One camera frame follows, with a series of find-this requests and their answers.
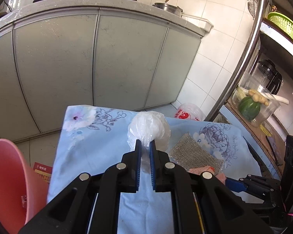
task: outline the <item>plastic bag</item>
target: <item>plastic bag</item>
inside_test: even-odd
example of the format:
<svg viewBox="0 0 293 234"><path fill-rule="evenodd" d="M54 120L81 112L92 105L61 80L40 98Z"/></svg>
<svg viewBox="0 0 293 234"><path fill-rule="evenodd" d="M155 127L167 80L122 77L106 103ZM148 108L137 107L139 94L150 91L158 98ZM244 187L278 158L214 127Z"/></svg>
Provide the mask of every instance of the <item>plastic bag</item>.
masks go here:
<svg viewBox="0 0 293 234"><path fill-rule="evenodd" d="M195 104L184 103L179 106L178 111L175 114L175 118L204 121L205 114Z"/></svg>
<svg viewBox="0 0 293 234"><path fill-rule="evenodd" d="M166 151L170 138L170 127L162 113L139 112L128 126L128 144L135 149L136 140L141 141L141 169L150 173L150 142L155 140L156 149Z"/></svg>

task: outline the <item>cabinet door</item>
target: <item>cabinet door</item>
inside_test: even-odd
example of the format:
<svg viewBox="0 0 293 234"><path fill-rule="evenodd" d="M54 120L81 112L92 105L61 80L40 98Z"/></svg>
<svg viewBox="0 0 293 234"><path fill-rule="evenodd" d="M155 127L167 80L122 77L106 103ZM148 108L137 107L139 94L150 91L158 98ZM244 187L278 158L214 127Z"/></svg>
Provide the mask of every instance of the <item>cabinet door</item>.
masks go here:
<svg viewBox="0 0 293 234"><path fill-rule="evenodd" d="M17 78L10 31L0 37L0 137L13 141L38 133Z"/></svg>
<svg viewBox="0 0 293 234"><path fill-rule="evenodd" d="M42 132L62 127L68 105L93 105L96 15L51 18L15 29L16 60Z"/></svg>
<svg viewBox="0 0 293 234"><path fill-rule="evenodd" d="M95 52L96 106L144 107L166 26L117 16L100 16Z"/></svg>
<svg viewBox="0 0 293 234"><path fill-rule="evenodd" d="M173 102L189 72L201 39L169 29L146 108Z"/></svg>

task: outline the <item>blue tablecloth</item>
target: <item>blue tablecloth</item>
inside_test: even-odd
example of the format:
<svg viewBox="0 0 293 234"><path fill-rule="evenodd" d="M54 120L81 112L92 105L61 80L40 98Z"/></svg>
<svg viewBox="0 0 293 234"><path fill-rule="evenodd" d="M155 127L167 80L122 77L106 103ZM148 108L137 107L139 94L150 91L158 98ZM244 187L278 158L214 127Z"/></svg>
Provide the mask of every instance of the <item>blue tablecloth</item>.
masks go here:
<svg viewBox="0 0 293 234"><path fill-rule="evenodd" d="M137 112L93 106L69 106L58 143L47 201L51 201L80 173L103 173L130 151L128 125ZM209 153L224 158L226 176L261 176L241 131L235 126L166 118L171 128L168 151L185 133ZM258 202L244 192L245 201ZM155 193L150 174L141 172L139 191L122 193L118 233L173 233L170 193Z"/></svg>

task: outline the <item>plastic container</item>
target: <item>plastic container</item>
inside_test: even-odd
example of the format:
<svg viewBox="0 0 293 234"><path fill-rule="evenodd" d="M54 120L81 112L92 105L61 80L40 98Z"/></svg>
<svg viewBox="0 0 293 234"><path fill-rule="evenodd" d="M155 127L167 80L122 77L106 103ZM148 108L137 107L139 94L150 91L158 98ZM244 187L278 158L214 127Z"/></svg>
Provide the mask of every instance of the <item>plastic container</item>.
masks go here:
<svg viewBox="0 0 293 234"><path fill-rule="evenodd" d="M17 146L0 139L0 223L9 234L17 234L46 205L47 193L48 184L30 168Z"/></svg>
<svg viewBox="0 0 293 234"><path fill-rule="evenodd" d="M278 12L270 12L267 19L279 26L293 39L293 21L291 19Z"/></svg>
<svg viewBox="0 0 293 234"><path fill-rule="evenodd" d="M259 114L255 117L255 119L249 122L254 127L259 127L266 119L268 119L274 113L274 111L277 108L279 108L280 103L274 98L274 96L264 86L262 86L250 74L245 74L242 77L239 83L239 86L247 90L249 89L257 90L258 92L262 93L262 95L269 102L269 106L265 106L264 104L261 104ZM239 111L239 103L244 97L246 97L246 95L242 95L241 91L237 91L237 89L235 90L232 96L232 102L238 111Z"/></svg>

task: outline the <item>metal pipe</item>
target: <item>metal pipe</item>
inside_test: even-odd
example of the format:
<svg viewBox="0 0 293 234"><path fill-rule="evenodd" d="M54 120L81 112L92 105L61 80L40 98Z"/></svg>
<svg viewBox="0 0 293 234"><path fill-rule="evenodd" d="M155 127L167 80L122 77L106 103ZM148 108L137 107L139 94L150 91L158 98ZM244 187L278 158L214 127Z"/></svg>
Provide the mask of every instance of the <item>metal pipe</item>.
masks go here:
<svg viewBox="0 0 293 234"><path fill-rule="evenodd" d="M252 57L252 54L255 50L257 41L259 39L259 28L261 26L264 13L267 6L267 0L258 0L258 6L257 11L255 14L254 23L252 26L251 34L248 38L248 41L245 45L245 48L243 50L243 53L241 55L241 58L238 62L238 65L234 72L232 73L231 78L229 79L229 82L227 83L225 89L223 90L222 94L218 98L217 102L205 118L205 121L213 121L216 116L218 115L219 109L222 107L222 105L230 98L231 94L233 93L234 89L237 87L239 81L241 80L241 77L243 76L243 73L245 72L248 63Z"/></svg>

